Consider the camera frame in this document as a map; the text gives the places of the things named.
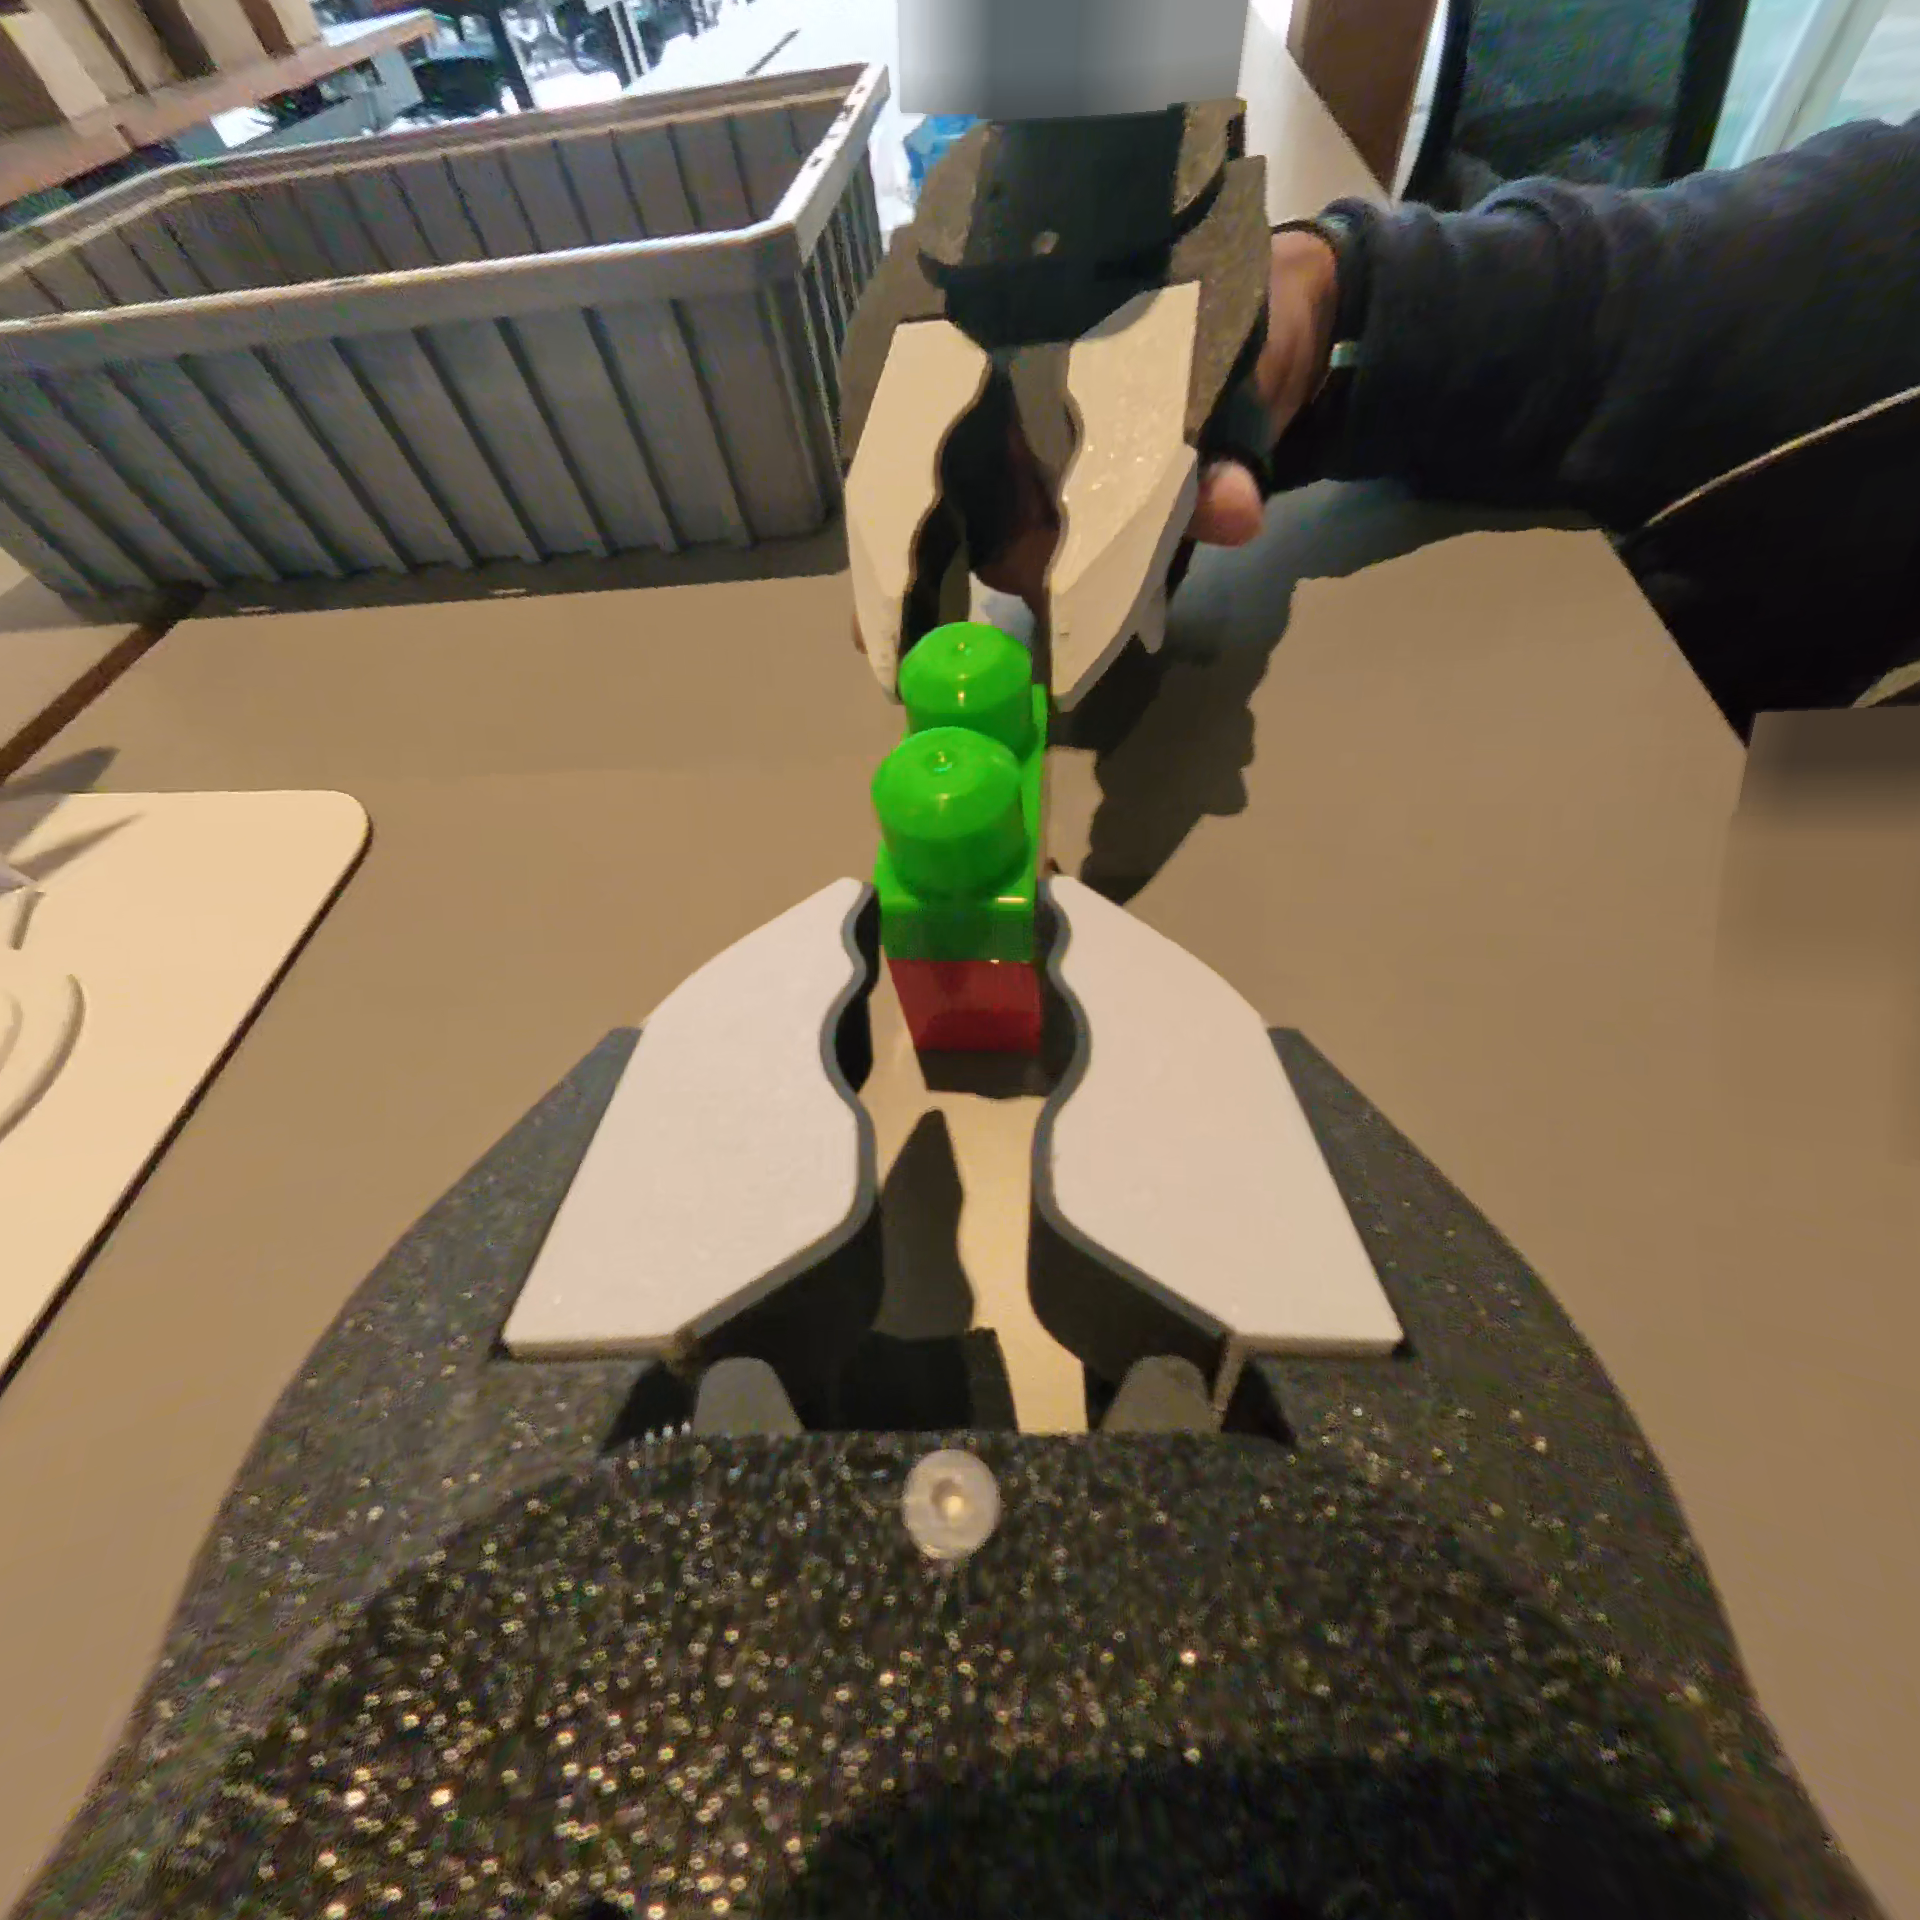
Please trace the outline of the person's right forearm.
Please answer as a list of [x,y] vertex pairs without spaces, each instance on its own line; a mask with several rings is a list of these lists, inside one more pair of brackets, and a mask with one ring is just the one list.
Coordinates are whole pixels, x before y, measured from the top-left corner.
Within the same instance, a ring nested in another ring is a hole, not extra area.
[[1299,435],[1318,477],[1644,525],[1920,374],[1915,117],[1665,193],[1516,176],[1324,223],[1356,356]]

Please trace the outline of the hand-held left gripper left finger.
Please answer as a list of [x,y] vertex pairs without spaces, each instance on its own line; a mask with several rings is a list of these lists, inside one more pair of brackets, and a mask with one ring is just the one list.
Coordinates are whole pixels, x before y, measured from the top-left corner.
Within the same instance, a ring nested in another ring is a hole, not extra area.
[[636,1026],[499,1330],[511,1360],[841,1369],[884,1306],[877,889],[784,906]]

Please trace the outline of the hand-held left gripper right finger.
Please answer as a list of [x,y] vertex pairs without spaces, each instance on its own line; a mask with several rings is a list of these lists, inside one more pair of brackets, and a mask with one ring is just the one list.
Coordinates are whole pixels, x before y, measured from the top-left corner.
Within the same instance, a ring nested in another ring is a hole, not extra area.
[[1197,953],[1044,881],[1065,1070],[1029,1123],[1027,1294],[1085,1369],[1393,1357],[1403,1317],[1263,1015]]

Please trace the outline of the green two-stud block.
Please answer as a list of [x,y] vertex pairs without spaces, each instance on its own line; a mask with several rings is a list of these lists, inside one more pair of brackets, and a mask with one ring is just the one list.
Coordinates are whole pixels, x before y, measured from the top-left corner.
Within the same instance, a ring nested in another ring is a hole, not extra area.
[[877,772],[886,962],[1039,953],[1044,683],[1002,623],[942,623],[899,654],[908,738]]

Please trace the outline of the grey ribbed plastic bin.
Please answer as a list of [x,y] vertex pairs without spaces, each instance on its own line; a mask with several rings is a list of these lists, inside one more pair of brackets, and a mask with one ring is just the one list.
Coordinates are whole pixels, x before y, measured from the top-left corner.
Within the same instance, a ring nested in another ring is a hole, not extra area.
[[6,230],[0,530],[63,599],[807,537],[886,65],[168,162]]

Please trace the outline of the person's right hand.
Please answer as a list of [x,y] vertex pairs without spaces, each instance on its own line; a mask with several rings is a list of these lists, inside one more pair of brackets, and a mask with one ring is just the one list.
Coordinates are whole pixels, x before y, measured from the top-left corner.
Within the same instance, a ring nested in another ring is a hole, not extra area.
[[1342,233],[1327,214],[1270,233],[1263,331],[1197,464],[1197,548],[1246,548],[1263,530],[1263,500],[1311,475],[1318,393],[1327,390],[1342,317],[1336,274]]

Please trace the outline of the wooden shelf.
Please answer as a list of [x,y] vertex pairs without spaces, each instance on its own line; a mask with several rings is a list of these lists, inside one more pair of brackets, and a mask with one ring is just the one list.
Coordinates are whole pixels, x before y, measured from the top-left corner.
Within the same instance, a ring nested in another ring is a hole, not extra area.
[[218,87],[218,113],[404,52],[429,14],[325,26],[312,0],[6,0],[0,130],[103,122],[145,99]]

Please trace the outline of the red single-stud block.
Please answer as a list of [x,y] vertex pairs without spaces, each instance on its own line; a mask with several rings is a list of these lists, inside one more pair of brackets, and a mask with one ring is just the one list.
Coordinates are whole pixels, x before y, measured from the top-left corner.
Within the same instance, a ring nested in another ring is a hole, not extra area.
[[1039,1060],[1044,1042],[1044,987],[1029,962],[886,953],[886,982],[896,982],[915,1053]]

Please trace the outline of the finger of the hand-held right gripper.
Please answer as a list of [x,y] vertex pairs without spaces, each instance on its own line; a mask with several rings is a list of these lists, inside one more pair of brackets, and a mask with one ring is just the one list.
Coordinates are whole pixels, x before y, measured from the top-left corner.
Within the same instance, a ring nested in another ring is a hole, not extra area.
[[1136,636],[1165,643],[1165,576],[1197,513],[1197,282],[1133,297],[1065,349],[1073,463],[1044,568],[1050,711],[1076,711]]
[[987,349],[953,319],[899,319],[850,463],[850,590],[886,698],[899,698],[899,623],[919,576],[919,530],[942,504],[942,456],[987,393],[987,374]]

